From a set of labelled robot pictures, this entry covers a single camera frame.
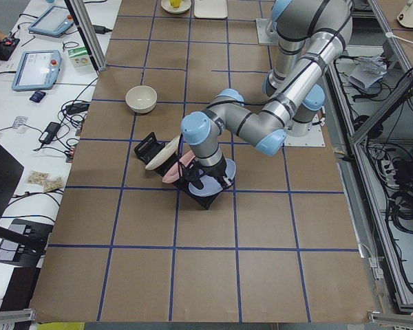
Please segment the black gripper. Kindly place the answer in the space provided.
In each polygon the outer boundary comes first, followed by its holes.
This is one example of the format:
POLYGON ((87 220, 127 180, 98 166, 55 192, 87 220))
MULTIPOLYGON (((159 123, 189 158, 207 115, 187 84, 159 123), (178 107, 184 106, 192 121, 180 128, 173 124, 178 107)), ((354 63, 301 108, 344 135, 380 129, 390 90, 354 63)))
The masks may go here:
POLYGON ((233 181, 226 176, 226 173, 223 175, 212 175, 207 173, 207 170, 201 167, 200 163, 196 160, 193 160, 186 168, 182 170, 181 178, 191 183, 196 189, 202 190, 204 188, 204 184, 201 180, 202 175, 200 174, 200 171, 203 171, 204 175, 214 177, 223 188, 229 188, 233 184, 233 181))

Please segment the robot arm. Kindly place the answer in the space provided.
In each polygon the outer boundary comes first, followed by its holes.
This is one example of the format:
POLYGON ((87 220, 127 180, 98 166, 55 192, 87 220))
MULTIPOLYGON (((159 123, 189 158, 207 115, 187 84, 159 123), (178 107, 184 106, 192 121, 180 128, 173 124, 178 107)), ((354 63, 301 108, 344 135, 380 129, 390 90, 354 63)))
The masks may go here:
POLYGON ((276 1, 271 21, 278 35, 275 65, 266 77, 268 100, 259 113, 244 107, 233 89, 219 93, 201 111, 185 116, 181 133, 195 155, 183 173, 191 193, 210 196, 233 184, 234 170, 218 144, 223 131, 256 150, 274 155, 286 139, 286 125, 352 34, 353 1, 276 1))

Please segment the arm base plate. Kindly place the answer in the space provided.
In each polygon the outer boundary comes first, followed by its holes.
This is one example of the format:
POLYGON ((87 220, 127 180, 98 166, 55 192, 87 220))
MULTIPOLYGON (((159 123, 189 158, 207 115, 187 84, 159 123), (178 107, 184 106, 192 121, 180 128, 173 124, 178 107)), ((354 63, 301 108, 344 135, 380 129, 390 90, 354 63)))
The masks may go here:
POLYGON ((324 122, 321 121, 318 113, 323 110, 323 104, 306 104, 303 102, 297 110, 295 116, 288 122, 285 127, 287 134, 285 146, 300 146, 300 147, 325 147, 321 126, 324 122))
POLYGON ((271 19, 256 19, 257 40, 259 45, 278 44, 278 35, 271 19))

